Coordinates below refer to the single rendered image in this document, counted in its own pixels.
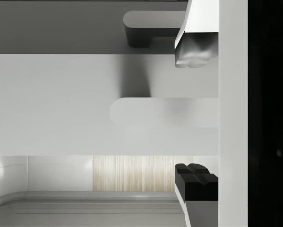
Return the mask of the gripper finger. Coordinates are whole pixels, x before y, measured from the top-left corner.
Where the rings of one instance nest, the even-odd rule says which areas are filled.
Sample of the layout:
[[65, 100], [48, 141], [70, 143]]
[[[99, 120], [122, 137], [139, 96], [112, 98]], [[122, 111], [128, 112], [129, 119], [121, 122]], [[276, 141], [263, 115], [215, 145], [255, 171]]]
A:
[[218, 177], [205, 166], [176, 164], [175, 193], [187, 227], [218, 227]]
[[219, 0], [188, 0], [175, 39], [175, 66], [200, 68], [218, 56]]

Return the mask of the white cabinet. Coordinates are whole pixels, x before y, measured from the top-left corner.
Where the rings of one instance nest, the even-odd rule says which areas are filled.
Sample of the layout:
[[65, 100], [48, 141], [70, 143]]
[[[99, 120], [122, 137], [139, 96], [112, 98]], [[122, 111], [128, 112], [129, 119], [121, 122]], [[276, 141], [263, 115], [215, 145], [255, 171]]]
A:
[[128, 45], [129, 11], [184, 1], [0, 0], [0, 152], [216, 155], [218, 129], [179, 120], [217, 98], [218, 60], [179, 69], [174, 39]]

